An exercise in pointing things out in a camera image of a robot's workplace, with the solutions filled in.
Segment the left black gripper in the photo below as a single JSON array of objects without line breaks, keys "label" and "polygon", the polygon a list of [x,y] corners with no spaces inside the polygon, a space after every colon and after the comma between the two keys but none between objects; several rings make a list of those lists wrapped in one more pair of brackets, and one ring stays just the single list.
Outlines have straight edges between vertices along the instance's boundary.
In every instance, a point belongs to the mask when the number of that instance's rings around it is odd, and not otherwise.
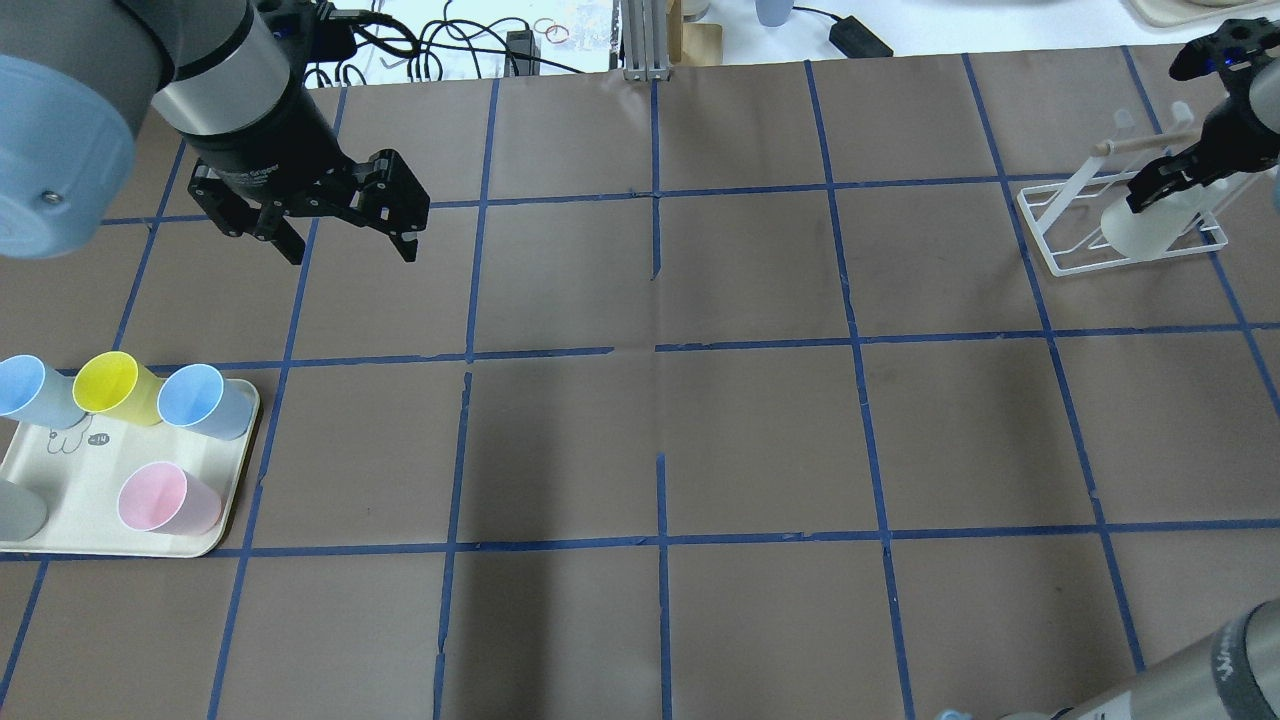
[{"label": "left black gripper", "polygon": [[416,261],[428,191],[397,151],[348,158],[306,88],[288,88],[243,129],[187,142],[197,152],[189,196],[223,234],[269,243],[300,266],[306,242],[285,214],[346,210],[348,224],[384,234],[404,263]]}]

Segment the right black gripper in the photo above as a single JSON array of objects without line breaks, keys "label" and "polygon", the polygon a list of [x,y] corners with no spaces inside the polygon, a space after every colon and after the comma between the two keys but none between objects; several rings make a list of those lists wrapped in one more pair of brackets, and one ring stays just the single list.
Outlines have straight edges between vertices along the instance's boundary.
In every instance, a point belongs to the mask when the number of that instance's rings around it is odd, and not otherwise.
[{"label": "right black gripper", "polygon": [[1140,214],[1171,193],[1267,170],[1275,167],[1277,152],[1277,133],[1247,101],[1228,97],[1206,117],[1198,142],[1181,155],[1156,158],[1128,181],[1126,205]]}]

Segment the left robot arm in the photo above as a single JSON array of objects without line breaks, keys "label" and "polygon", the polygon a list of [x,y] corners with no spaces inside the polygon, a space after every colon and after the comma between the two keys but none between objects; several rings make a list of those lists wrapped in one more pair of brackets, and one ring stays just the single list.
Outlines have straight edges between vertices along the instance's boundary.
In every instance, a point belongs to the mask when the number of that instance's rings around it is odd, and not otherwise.
[{"label": "left robot arm", "polygon": [[291,218],[335,218],[417,255],[430,197],[384,149],[343,152],[305,88],[311,63],[355,55],[393,17],[329,1],[5,1],[1,5],[3,238],[6,258],[83,247],[128,181],[148,111],[195,151],[187,188],[227,236],[291,264]]}]

